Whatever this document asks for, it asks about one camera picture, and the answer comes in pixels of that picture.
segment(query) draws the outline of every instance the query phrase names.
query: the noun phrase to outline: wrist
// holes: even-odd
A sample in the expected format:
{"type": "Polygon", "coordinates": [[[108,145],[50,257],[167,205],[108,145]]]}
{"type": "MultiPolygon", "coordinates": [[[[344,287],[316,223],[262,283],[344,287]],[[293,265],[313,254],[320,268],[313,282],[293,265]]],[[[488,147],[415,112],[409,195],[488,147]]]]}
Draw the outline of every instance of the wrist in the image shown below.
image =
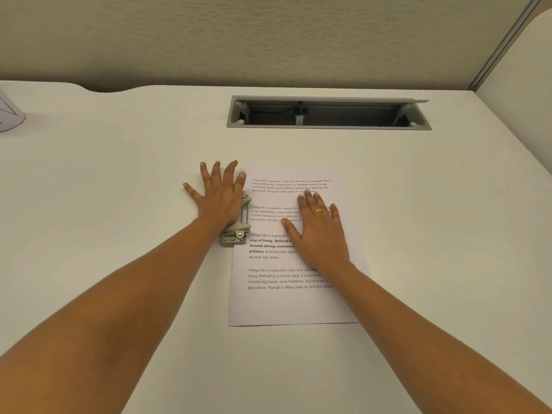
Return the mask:
{"type": "Polygon", "coordinates": [[[210,218],[207,216],[200,216],[196,218],[195,222],[201,225],[202,229],[211,234],[211,236],[218,236],[226,227],[225,223],[217,218],[210,218]]]}
{"type": "Polygon", "coordinates": [[[356,266],[349,260],[342,261],[336,264],[332,264],[331,267],[327,267],[320,272],[330,283],[333,279],[339,279],[347,276],[352,271],[356,270],[356,266]]]}

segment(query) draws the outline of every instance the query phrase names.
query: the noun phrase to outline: white desk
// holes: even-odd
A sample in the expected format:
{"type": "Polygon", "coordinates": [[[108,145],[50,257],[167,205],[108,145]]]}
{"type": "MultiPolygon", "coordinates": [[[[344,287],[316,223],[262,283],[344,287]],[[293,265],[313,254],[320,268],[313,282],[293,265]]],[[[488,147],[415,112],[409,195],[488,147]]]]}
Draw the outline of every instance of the white desk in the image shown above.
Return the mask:
{"type": "MultiPolygon", "coordinates": [[[[201,160],[328,162],[372,277],[552,405],[552,177],[474,93],[0,87],[28,113],[0,134],[0,353],[190,222],[201,160]],[[427,98],[433,130],[228,129],[233,94],[427,98]]],[[[125,413],[417,412],[359,325],[227,327],[231,260],[213,246],[125,413]]]]}

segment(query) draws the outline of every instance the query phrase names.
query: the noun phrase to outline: hand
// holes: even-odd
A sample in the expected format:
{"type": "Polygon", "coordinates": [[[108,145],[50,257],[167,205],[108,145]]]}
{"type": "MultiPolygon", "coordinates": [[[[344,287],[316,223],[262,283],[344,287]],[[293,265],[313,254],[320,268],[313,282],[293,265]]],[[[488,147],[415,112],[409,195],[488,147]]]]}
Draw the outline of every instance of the hand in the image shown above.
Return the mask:
{"type": "Polygon", "coordinates": [[[242,192],[244,191],[245,172],[240,172],[234,182],[234,171],[238,161],[232,161],[220,175],[220,162],[217,161],[209,174],[205,163],[199,164],[199,169],[205,187],[205,196],[200,195],[188,183],[183,186],[198,206],[198,218],[216,224],[219,231],[236,222],[242,208],[242,192]]]}
{"type": "Polygon", "coordinates": [[[303,234],[299,234],[290,220],[284,218],[281,222],[299,256],[324,277],[347,266],[349,249],[335,204],[330,206],[330,214],[320,195],[313,196],[308,190],[304,197],[299,195],[297,202],[303,219],[303,234]]]}

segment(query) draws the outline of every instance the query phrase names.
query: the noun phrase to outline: forearm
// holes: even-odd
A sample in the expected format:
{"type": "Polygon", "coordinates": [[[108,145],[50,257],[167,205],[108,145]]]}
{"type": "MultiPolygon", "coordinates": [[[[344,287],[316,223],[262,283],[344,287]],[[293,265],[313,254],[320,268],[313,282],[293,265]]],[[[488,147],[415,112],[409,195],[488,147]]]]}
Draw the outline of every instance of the forearm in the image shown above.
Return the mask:
{"type": "Polygon", "coordinates": [[[493,363],[355,267],[327,277],[424,414],[552,412],[493,363]]]}
{"type": "Polygon", "coordinates": [[[0,358],[0,413],[120,412],[219,229],[195,220],[27,334],[0,358]]]}

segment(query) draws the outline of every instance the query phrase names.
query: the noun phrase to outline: paper sheet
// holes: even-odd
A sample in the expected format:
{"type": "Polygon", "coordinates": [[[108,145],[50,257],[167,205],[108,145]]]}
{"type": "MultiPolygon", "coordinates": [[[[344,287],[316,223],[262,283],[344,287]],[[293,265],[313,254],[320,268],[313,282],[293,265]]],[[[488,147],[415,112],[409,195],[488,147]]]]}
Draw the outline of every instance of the paper sheet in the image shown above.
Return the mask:
{"type": "Polygon", "coordinates": [[[280,223],[286,217],[302,232],[297,196],[305,189],[317,191],[327,206],[338,206],[350,259],[368,273],[339,171],[293,166],[252,166],[245,171],[252,228],[247,243],[234,247],[228,324],[356,322],[335,289],[301,261],[280,223]]]}

